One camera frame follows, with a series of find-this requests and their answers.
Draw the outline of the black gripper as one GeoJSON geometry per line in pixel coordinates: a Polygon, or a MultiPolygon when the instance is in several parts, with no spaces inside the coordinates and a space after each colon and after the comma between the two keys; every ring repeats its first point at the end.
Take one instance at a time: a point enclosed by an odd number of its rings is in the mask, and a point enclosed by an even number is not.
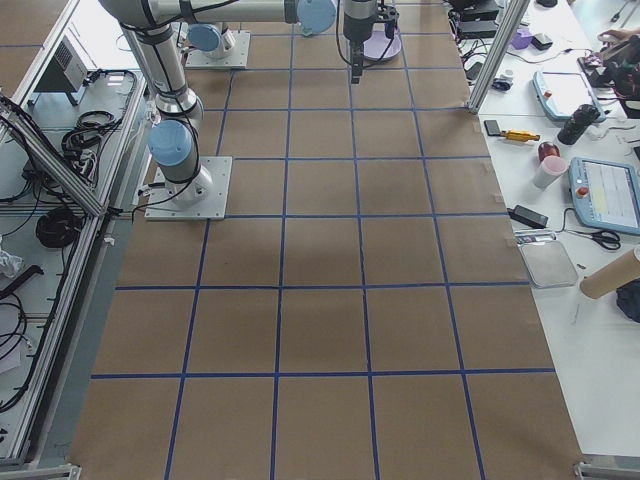
{"type": "Polygon", "coordinates": [[[364,43],[377,20],[375,0],[345,0],[343,3],[343,35],[349,40],[349,62],[352,84],[359,84],[364,70],[364,43]]]}

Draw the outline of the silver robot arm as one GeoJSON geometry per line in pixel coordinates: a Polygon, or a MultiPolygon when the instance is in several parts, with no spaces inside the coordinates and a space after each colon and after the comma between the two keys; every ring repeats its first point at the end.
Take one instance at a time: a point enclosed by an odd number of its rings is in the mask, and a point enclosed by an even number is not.
{"type": "Polygon", "coordinates": [[[235,36],[226,23],[192,24],[187,32],[190,46],[212,59],[229,56],[236,44],[235,36]]]}
{"type": "Polygon", "coordinates": [[[351,82],[357,84],[365,69],[365,42],[374,26],[398,19],[397,10],[383,1],[103,1],[101,6],[134,36],[131,47],[138,50],[137,62],[155,88],[162,120],[151,130],[149,150],[164,175],[169,199],[180,206],[199,201],[213,181],[200,161],[202,103],[188,85],[173,23],[299,23],[321,33],[341,16],[349,42],[345,62],[351,67],[351,82]]]}

